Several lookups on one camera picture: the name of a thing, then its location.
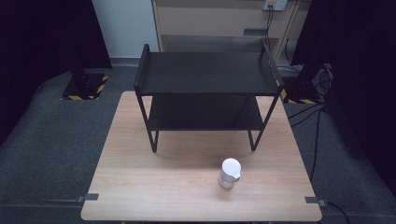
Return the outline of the black curtain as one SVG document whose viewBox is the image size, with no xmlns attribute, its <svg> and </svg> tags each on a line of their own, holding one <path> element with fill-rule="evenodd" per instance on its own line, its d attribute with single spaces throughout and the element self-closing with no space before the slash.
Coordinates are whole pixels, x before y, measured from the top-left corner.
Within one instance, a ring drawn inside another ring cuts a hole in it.
<svg viewBox="0 0 396 224">
<path fill-rule="evenodd" d="M 396 196 L 396 0 L 312 0 L 292 62 L 332 66 L 325 99 L 350 153 Z"/>
<path fill-rule="evenodd" d="M 92 0 L 0 0 L 0 145 L 45 81 L 110 66 Z"/>
</svg>

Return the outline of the beige wooden cabinet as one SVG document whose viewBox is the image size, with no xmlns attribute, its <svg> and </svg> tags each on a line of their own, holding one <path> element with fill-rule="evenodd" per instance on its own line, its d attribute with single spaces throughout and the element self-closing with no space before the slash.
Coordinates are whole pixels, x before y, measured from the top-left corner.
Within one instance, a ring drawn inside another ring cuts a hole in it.
<svg viewBox="0 0 396 224">
<path fill-rule="evenodd" d="M 258 51 L 265 44 L 265 0 L 151 0 L 161 51 Z M 311 0 L 288 0 L 274 11 L 273 57 L 284 57 L 288 40 L 299 37 Z"/>
</svg>

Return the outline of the black two-tier metal shelf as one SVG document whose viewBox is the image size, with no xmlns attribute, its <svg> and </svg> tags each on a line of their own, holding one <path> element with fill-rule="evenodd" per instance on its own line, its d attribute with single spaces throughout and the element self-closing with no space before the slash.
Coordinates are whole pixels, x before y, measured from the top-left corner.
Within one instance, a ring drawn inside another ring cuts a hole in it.
<svg viewBox="0 0 396 224">
<path fill-rule="evenodd" d="M 161 131 L 246 131 L 255 150 L 284 82 L 259 52 L 152 52 L 143 47 L 134 91 L 151 150 Z"/>
</svg>

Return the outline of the black stand base striped edge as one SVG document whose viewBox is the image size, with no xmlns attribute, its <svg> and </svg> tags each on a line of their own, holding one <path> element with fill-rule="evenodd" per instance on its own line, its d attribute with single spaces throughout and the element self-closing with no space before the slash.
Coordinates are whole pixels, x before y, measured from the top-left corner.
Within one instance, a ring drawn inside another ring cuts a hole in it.
<svg viewBox="0 0 396 224">
<path fill-rule="evenodd" d="M 62 100 L 96 100 L 107 80 L 108 76 L 105 74 L 86 74 L 80 83 L 71 79 L 62 93 Z"/>
<path fill-rule="evenodd" d="M 320 104 L 320 96 L 311 81 L 300 83 L 297 77 L 284 77 L 282 101 L 287 104 Z"/>
</svg>

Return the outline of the white wall power socket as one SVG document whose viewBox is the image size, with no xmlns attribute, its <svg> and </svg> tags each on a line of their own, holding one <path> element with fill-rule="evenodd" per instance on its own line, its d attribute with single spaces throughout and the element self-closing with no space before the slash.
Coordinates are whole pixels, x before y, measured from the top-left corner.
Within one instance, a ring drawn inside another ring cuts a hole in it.
<svg viewBox="0 0 396 224">
<path fill-rule="evenodd" d="M 288 0 L 265 0 L 263 10 L 283 11 L 286 8 Z"/>
</svg>

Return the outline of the grey table clamp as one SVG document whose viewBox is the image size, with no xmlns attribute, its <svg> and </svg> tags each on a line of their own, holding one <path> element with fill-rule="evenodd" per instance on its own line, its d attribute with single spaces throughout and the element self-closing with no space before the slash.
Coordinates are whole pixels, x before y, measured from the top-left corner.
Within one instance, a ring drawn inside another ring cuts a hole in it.
<svg viewBox="0 0 396 224">
<path fill-rule="evenodd" d="M 306 203 L 314 203 L 317 204 L 319 207 L 325 207 L 328 203 L 323 199 L 318 199 L 317 197 L 305 197 Z"/>
<path fill-rule="evenodd" d="M 99 193 L 87 193 L 85 195 L 80 195 L 77 197 L 77 203 L 84 203 L 86 201 L 97 201 L 99 198 Z"/>
</svg>

